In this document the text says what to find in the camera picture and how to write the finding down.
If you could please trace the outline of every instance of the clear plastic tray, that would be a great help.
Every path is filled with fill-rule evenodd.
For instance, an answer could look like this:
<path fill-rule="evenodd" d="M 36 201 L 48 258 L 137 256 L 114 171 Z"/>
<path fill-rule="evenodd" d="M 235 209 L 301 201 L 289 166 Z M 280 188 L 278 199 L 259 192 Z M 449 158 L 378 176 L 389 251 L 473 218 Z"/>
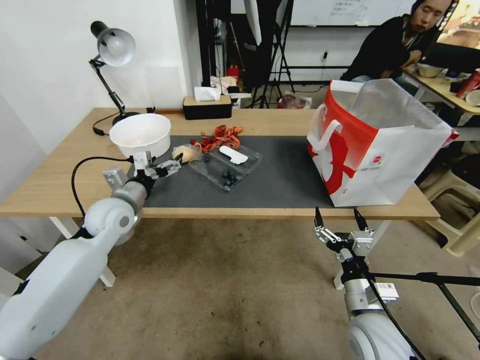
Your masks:
<path fill-rule="evenodd" d="M 248 160 L 241 163 L 240 165 L 236 165 L 230 162 L 230 158 L 227 155 L 221 153 L 219 150 L 209 152 L 208 154 L 221 162 L 232 165 L 237 171 L 241 172 L 244 175 L 250 174 L 260 163 L 262 156 L 258 152 L 253 151 L 252 149 L 249 149 L 248 147 L 242 145 L 240 145 L 237 151 L 248 157 Z"/>
<path fill-rule="evenodd" d="M 220 151 L 206 152 L 202 154 L 202 159 L 190 161 L 188 166 L 200 175 L 204 176 L 219 189 L 229 192 L 245 176 L 250 174 L 260 163 L 262 156 L 245 146 L 240 146 L 237 150 L 246 155 L 248 160 L 240 165 L 230 162 L 230 158 Z"/>

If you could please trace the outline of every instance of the person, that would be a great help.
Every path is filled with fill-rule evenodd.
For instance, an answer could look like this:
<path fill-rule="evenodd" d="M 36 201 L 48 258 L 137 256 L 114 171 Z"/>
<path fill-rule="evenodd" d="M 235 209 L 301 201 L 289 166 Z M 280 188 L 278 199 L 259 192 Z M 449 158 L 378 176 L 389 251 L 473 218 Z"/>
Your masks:
<path fill-rule="evenodd" d="M 341 80 L 364 83 L 397 78 L 416 64 L 437 35 L 436 24 L 453 0 L 416 0 L 411 15 L 393 17 L 373 30 Z"/>

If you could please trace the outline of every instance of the white table leg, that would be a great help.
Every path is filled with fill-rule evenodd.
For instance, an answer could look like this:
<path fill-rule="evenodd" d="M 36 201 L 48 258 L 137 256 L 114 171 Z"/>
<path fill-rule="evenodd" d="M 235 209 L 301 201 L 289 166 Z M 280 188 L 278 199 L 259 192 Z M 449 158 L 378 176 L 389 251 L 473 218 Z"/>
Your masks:
<path fill-rule="evenodd" d="M 52 223 L 55 224 L 55 226 L 58 228 L 58 230 L 60 230 L 62 235 L 67 239 L 70 239 L 79 230 L 79 227 L 77 226 L 77 224 L 75 223 L 75 221 L 71 217 L 54 217 L 54 216 L 51 216 L 50 220 L 52 221 Z M 111 288 L 114 285 L 115 275 L 109 269 L 108 266 L 105 267 L 105 270 L 100 275 L 100 280 L 108 288 Z"/>
<path fill-rule="evenodd" d="M 0 308 L 19 287 L 22 279 L 0 267 Z"/>
<path fill-rule="evenodd" d="M 391 223 L 392 220 L 384 220 L 381 222 L 380 226 L 378 227 L 378 229 L 375 230 L 375 233 L 373 234 L 373 243 L 371 244 L 371 248 L 369 249 L 368 253 L 370 253 L 374 246 L 379 242 L 380 238 L 385 233 L 385 231 L 387 231 Z M 342 284 L 341 280 L 343 274 L 344 271 L 342 270 L 342 268 L 340 268 L 338 274 L 335 276 L 335 279 L 333 279 L 333 284 L 335 285 L 335 289 L 337 290 L 344 289 L 344 285 Z"/>
<path fill-rule="evenodd" d="M 417 90 L 416 93 L 415 93 L 415 96 L 414 96 L 415 99 L 417 99 L 418 101 L 420 101 L 420 100 L 422 99 L 422 96 L 424 96 L 425 91 L 426 91 L 425 86 L 420 85 L 420 86 L 418 87 L 418 90 Z"/>

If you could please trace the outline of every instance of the red and white paper bag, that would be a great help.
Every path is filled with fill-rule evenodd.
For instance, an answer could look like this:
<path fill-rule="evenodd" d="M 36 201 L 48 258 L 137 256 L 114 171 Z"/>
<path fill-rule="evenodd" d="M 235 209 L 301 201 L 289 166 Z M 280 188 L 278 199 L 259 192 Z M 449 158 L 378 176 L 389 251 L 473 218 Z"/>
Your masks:
<path fill-rule="evenodd" d="M 457 136 L 392 80 L 334 80 L 307 139 L 333 205 L 347 207 L 396 204 Z"/>

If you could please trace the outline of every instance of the white bowl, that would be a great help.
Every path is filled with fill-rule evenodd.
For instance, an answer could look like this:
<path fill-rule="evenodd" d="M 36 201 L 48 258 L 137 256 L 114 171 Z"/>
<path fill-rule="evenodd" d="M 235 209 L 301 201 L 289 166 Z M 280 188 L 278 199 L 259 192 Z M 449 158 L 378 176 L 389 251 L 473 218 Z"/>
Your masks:
<path fill-rule="evenodd" d="M 120 120 L 109 134 L 111 142 L 127 158 L 144 151 L 159 157 L 170 148 L 170 128 L 170 120 L 165 116 L 145 113 Z"/>
<path fill-rule="evenodd" d="M 473 90 L 468 93 L 465 101 L 472 106 L 480 106 L 480 90 Z"/>
<path fill-rule="evenodd" d="M 442 67 L 436 67 L 436 66 L 421 64 L 421 63 L 418 63 L 417 67 L 418 67 L 418 73 L 420 74 L 420 76 L 423 76 L 424 78 L 434 78 L 443 71 Z"/>

